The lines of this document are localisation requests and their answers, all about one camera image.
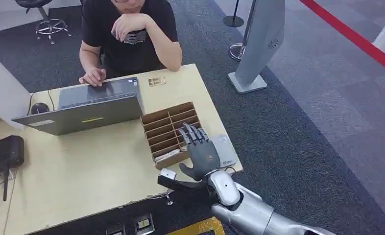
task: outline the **black t-shirt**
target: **black t-shirt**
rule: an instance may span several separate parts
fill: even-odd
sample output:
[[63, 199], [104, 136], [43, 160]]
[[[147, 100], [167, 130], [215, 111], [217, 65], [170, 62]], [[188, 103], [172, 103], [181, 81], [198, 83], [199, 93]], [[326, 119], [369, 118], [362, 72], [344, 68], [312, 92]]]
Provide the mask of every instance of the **black t-shirt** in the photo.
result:
[[[178, 41], [174, 13], [167, 0], [145, 0], [140, 13], [149, 15], [171, 41]], [[85, 0], [83, 41], [89, 46], [101, 47], [105, 54], [104, 66], [120, 76], [161, 68], [145, 29], [129, 32], [123, 42], [111, 34], [120, 16], [111, 0]]]

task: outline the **computer mouse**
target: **computer mouse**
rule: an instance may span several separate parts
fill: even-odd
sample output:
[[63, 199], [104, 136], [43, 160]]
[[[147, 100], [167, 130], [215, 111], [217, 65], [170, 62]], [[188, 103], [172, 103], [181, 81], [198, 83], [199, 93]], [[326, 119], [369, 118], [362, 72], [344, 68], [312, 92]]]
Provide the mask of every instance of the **computer mouse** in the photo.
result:
[[44, 103], [36, 103], [31, 108], [31, 114], [40, 114], [48, 111], [49, 111], [49, 107]]

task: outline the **white robot forearm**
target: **white robot forearm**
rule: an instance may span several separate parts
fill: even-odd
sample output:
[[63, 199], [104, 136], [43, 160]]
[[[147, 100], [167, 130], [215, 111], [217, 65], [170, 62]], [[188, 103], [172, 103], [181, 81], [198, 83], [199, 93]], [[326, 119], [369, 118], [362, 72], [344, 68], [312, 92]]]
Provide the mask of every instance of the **white robot forearm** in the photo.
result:
[[335, 235], [275, 213], [259, 195], [235, 183], [225, 171], [211, 174], [209, 183], [220, 199], [220, 204], [211, 207], [216, 218], [246, 235]]

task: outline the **man's hand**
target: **man's hand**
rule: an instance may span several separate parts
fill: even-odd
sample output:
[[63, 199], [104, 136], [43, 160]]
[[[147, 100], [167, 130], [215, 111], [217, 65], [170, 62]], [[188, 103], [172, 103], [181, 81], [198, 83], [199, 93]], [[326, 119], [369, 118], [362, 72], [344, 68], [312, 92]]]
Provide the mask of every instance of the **man's hand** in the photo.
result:
[[106, 78], [105, 69], [92, 68], [89, 71], [87, 71], [83, 77], [79, 78], [78, 81], [80, 82], [80, 84], [89, 83], [94, 87], [96, 86], [101, 87], [101, 82], [105, 78]]
[[116, 40], [123, 42], [129, 32], [146, 28], [146, 25], [152, 20], [147, 14], [123, 14], [113, 24], [111, 33]]

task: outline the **dark carpet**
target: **dark carpet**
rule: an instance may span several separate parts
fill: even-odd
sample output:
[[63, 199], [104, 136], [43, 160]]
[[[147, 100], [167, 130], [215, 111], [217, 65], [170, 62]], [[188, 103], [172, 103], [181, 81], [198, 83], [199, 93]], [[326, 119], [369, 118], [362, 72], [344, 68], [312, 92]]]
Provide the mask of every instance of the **dark carpet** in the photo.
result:
[[[235, 174], [235, 180], [300, 222], [336, 234], [385, 234], [385, 214], [268, 68], [262, 71], [266, 89], [236, 94], [227, 74], [237, 63], [227, 49], [241, 36], [223, 25], [219, 7], [212, 0], [170, 2], [183, 64], [196, 63], [243, 164], [244, 172]], [[73, 37], [55, 35], [55, 45], [45, 38], [37, 41], [34, 23], [0, 32], [0, 61], [30, 92], [76, 84], [83, 74], [80, 8], [51, 12], [70, 24]], [[172, 206], [165, 199], [146, 200], [39, 234], [104, 234], [108, 226], [149, 211], [156, 234], [164, 234], [211, 216], [209, 207], [179, 193], [174, 197]]]

